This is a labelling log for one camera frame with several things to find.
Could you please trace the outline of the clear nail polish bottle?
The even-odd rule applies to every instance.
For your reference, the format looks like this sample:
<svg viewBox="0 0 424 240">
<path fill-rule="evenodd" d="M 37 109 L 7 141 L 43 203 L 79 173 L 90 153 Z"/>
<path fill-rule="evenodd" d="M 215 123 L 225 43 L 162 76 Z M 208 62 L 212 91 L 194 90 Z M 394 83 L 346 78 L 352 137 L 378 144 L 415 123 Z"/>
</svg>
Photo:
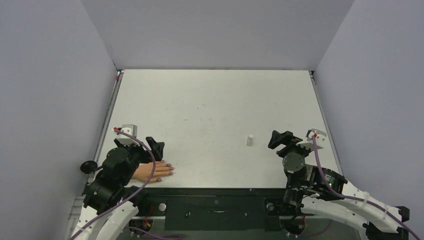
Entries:
<svg viewBox="0 0 424 240">
<path fill-rule="evenodd" d="M 253 142 L 254 142 L 254 136 L 250 134 L 246 139 L 246 145 L 248 147 L 251 147 L 253 145 Z"/>
</svg>

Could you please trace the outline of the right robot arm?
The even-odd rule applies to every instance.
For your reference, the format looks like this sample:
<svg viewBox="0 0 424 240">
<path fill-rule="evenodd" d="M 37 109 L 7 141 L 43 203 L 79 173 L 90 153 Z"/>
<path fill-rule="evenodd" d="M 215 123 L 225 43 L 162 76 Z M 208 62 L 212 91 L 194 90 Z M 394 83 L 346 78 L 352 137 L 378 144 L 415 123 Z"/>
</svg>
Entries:
<svg viewBox="0 0 424 240">
<path fill-rule="evenodd" d="M 412 234 L 405 224 L 410 210 L 378 201 L 343 175 L 324 168 L 318 151 L 326 142 L 327 134 L 314 128 L 305 139 L 291 131 L 272 131 L 268 148 L 283 147 L 276 151 L 287 179 L 283 209 L 343 223 L 363 231 L 368 240 L 407 240 Z"/>
</svg>

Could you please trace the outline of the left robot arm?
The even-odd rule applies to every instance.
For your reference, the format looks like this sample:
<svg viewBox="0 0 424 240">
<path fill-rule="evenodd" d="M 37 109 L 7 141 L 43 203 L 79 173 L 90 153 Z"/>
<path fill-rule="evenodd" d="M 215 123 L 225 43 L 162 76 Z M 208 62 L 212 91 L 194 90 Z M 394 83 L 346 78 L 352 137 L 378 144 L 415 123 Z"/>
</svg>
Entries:
<svg viewBox="0 0 424 240">
<path fill-rule="evenodd" d="M 161 161 L 165 143 L 146 137 L 150 149 L 140 146 L 135 137 L 119 135 L 106 154 L 101 170 L 84 189 L 80 217 L 72 240 L 115 240 L 135 215 L 149 209 L 149 201 L 139 188 L 128 187 L 141 163 Z"/>
</svg>

